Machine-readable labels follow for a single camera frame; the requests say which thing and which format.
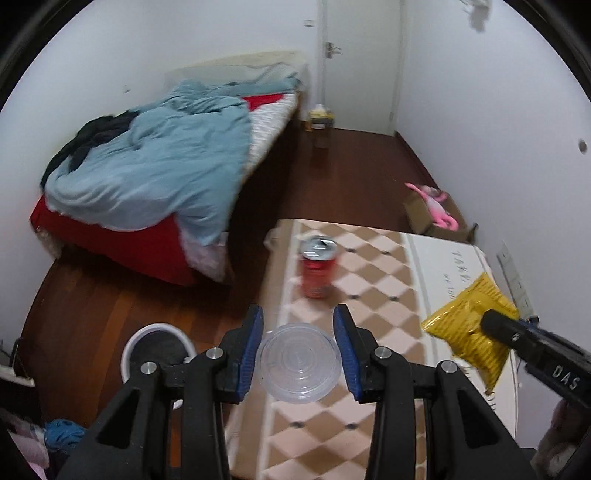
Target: red bed sheet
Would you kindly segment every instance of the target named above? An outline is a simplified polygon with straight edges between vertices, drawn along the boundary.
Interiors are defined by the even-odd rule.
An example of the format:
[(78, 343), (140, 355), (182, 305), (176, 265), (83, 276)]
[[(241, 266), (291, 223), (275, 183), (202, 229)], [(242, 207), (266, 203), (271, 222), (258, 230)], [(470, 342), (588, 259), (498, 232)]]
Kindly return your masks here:
[[(282, 93), (274, 93), (245, 97), (245, 100), (252, 111), (282, 98)], [(52, 212), (47, 208), (45, 198), (41, 197), (30, 220), (35, 230), (47, 230), (64, 242), (105, 255), (139, 273), (177, 285), (194, 283), (193, 270), (185, 259), (178, 239), (174, 215), (143, 230), (116, 232)]]

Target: door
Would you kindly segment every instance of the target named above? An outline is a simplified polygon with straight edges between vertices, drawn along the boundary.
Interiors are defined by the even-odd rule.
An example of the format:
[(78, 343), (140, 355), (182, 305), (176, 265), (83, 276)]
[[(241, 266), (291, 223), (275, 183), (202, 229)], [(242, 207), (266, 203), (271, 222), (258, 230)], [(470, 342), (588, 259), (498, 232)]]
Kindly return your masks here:
[(335, 127), (394, 133), (401, 0), (323, 0), (324, 102)]

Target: dark clothing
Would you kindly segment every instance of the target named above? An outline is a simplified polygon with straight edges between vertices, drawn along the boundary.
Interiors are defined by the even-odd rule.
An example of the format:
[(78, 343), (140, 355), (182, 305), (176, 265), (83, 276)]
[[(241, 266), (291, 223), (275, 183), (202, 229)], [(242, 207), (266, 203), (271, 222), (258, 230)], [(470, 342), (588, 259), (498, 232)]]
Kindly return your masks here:
[(70, 155), (69, 171), (77, 169), (88, 155), (93, 147), (106, 144), (129, 130), (131, 121), (139, 115), (139, 112), (127, 111), (121, 115), (101, 116), (88, 122), (83, 126), (76, 136), (70, 140), (55, 156), (50, 160), (43, 177), (41, 178), (41, 188), (45, 188), (45, 183), (51, 173), (61, 165), (61, 163)]

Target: pink toy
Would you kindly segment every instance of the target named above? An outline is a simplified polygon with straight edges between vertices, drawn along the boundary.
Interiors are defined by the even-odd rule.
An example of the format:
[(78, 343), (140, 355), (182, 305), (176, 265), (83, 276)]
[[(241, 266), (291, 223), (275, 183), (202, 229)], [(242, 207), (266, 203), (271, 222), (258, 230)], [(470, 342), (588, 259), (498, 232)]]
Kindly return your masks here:
[(427, 187), (426, 185), (422, 185), (421, 187), (417, 187), (412, 183), (405, 183), (405, 185), (423, 198), (435, 225), (452, 231), (456, 231), (459, 228), (455, 218), (449, 215), (440, 203), (447, 199), (447, 193)]

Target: screw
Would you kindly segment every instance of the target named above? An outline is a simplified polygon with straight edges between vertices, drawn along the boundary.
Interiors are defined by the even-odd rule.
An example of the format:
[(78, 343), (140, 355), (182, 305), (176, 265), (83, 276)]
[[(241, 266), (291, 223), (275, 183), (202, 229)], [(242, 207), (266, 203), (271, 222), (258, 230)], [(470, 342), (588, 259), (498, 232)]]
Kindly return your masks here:
[(207, 355), (207, 358), (215, 360), (223, 355), (223, 350), (220, 347), (215, 346), (213, 348), (210, 348), (207, 352), (205, 352), (205, 355)]
[(457, 363), (451, 360), (444, 360), (441, 362), (441, 369), (447, 374), (454, 374), (457, 372)]
[(381, 359), (390, 358), (392, 356), (392, 350), (386, 346), (379, 346), (374, 350), (375, 356)]
[(154, 362), (146, 362), (142, 364), (142, 366), (139, 369), (143, 374), (151, 375), (156, 371), (157, 368), (158, 365), (156, 365)]

